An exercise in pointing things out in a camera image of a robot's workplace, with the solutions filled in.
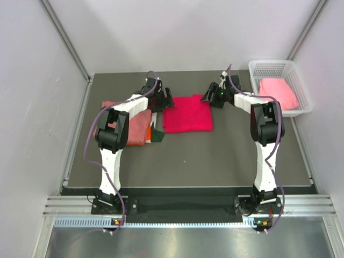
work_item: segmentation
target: gray floor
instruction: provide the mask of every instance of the gray floor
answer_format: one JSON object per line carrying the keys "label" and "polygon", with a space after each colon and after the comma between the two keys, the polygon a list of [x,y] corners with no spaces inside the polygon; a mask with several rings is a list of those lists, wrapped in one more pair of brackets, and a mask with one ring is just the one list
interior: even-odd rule
{"label": "gray floor", "polygon": [[[159,73],[173,96],[204,94],[220,71]],[[252,91],[249,72],[239,74],[244,90]],[[85,112],[68,187],[99,187],[101,169],[83,161],[91,123],[102,101],[120,101],[145,84],[144,73],[96,74]],[[251,186],[256,175],[256,147],[249,132],[249,114],[226,104],[212,108],[212,132],[167,134],[161,143],[128,146],[121,158],[123,187],[235,187]],[[310,185],[310,180],[290,119],[277,155],[277,176],[283,185]],[[101,162],[95,140],[88,157]]]}
{"label": "gray floor", "polygon": [[46,258],[334,258],[322,218],[282,218],[268,235],[253,229],[127,228],[114,236],[89,229],[55,228]]}

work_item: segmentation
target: red cloth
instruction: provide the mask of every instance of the red cloth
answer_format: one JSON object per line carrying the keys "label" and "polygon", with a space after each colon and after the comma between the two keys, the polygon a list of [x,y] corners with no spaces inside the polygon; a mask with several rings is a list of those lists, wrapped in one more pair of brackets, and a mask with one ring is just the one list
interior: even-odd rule
{"label": "red cloth", "polygon": [[174,97],[175,107],[163,110],[163,127],[166,133],[212,131],[210,106],[200,102],[203,95]]}

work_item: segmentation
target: green cloth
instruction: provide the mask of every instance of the green cloth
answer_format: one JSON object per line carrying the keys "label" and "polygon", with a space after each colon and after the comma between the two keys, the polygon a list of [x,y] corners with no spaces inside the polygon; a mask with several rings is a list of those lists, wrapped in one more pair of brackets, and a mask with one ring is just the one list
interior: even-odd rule
{"label": "green cloth", "polygon": [[154,127],[154,123],[151,126],[150,131],[150,141],[151,142],[162,142],[163,137],[165,136],[164,132],[158,131]]}

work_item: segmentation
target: white laundry basket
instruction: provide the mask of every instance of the white laundry basket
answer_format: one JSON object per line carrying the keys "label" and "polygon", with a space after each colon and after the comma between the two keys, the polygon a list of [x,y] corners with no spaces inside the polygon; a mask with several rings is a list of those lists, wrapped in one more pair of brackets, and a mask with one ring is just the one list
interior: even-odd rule
{"label": "white laundry basket", "polygon": [[293,110],[282,110],[284,117],[295,117],[313,110],[313,103],[302,80],[300,72],[293,61],[256,60],[248,64],[254,94],[258,95],[260,81],[264,78],[284,78],[295,93],[299,106]]}

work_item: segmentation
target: white wall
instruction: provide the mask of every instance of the white wall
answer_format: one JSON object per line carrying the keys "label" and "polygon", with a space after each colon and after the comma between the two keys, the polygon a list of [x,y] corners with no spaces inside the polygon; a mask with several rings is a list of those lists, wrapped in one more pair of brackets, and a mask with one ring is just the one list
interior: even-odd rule
{"label": "white wall", "polygon": [[318,186],[331,195],[344,228],[344,1],[331,0],[296,56],[314,100],[298,117]]}
{"label": "white wall", "polygon": [[89,73],[285,59],[318,0],[50,0]]}
{"label": "white wall", "polygon": [[0,1],[0,257],[28,257],[85,79],[37,0]]}

